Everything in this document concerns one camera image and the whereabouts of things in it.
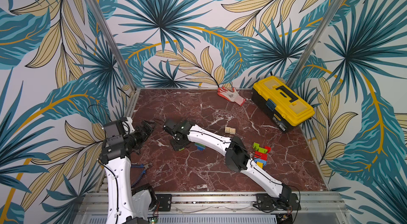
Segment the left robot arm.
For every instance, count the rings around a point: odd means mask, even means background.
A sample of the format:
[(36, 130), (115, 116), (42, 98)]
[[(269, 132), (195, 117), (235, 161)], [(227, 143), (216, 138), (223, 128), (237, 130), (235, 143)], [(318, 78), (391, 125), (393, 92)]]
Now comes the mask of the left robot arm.
[(102, 126), (105, 139), (99, 163), (108, 181), (107, 224), (148, 224), (148, 211), (155, 207), (156, 196), (150, 185), (136, 187), (131, 183), (131, 153), (141, 150), (153, 133), (155, 122), (143, 121), (133, 127), (130, 117)]

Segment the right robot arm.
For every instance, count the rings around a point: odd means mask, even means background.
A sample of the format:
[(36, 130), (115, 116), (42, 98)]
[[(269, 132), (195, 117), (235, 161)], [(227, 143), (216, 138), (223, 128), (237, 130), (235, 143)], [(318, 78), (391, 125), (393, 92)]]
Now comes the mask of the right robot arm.
[(215, 150), (225, 157), (225, 165), (231, 171), (246, 175), (261, 186), (271, 198), (289, 206), (291, 188), (260, 168), (239, 137), (224, 137), (187, 120), (179, 123), (168, 120), (164, 124), (163, 130), (172, 137), (170, 144), (175, 151), (179, 151), (190, 143), (198, 143)]

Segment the yellow square brick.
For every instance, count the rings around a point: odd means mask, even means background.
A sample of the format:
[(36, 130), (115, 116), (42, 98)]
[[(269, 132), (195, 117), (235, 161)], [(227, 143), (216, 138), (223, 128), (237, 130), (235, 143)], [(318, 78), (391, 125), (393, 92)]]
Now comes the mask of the yellow square brick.
[(264, 167), (264, 163), (257, 161), (256, 164), (260, 167), (263, 168)]

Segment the light green square brick front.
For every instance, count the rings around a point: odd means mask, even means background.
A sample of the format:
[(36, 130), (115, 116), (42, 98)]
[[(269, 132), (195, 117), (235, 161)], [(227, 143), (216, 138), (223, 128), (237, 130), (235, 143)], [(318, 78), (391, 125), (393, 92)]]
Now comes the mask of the light green square brick front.
[(260, 148), (260, 145), (258, 143), (253, 144), (253, 149), (258, 150)]

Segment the blue long brick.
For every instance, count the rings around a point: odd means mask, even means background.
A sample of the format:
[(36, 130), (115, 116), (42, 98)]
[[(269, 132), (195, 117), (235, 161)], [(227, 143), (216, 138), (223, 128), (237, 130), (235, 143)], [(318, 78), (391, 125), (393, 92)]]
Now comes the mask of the blue long brick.
[(266, 161), (266, 160), (263, 160), (263, 159), (261, 159), (261, 158), (256, 158), (256, 159), (254, 159), (254, 161), (255, 161), (256, 163), (263, 163), (264, 165), (267, 164), (267, 161)]

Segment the dark green long brick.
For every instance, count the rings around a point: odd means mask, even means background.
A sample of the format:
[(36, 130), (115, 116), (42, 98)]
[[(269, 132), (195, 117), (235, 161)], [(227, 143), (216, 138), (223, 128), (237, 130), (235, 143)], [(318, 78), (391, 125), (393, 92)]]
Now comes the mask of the dark green long brick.
[(200, 148), (203, 148), (203, 149), (206, 148), (206, 146), (204, 146), (204, 145), (202, 145), (202, 144), (200, 144), (200, 143), (195, 143), (195, 145), (196, 145), (197, 147), (200, 147)]

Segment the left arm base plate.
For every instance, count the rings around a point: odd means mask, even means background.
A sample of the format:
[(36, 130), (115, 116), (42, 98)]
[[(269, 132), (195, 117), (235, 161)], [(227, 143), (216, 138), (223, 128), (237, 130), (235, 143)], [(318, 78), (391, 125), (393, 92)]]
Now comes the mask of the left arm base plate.
[(149, 212), (170, 212), (172, 206), (172, 195), (171, 194), (158, 194), (153, 199), (148, 206)]

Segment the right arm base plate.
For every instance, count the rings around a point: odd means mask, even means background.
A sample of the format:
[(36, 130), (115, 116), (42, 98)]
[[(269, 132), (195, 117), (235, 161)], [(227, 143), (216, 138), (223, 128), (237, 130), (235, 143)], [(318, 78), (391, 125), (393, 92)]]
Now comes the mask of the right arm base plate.
[(255, 195), (253, 206), (260, 211), (284, 211), (301, 210), (300, 200), (297, 194), (292, 193), (288, 201), (279, 198), (272, 198), (267, 193), (258, 193)]

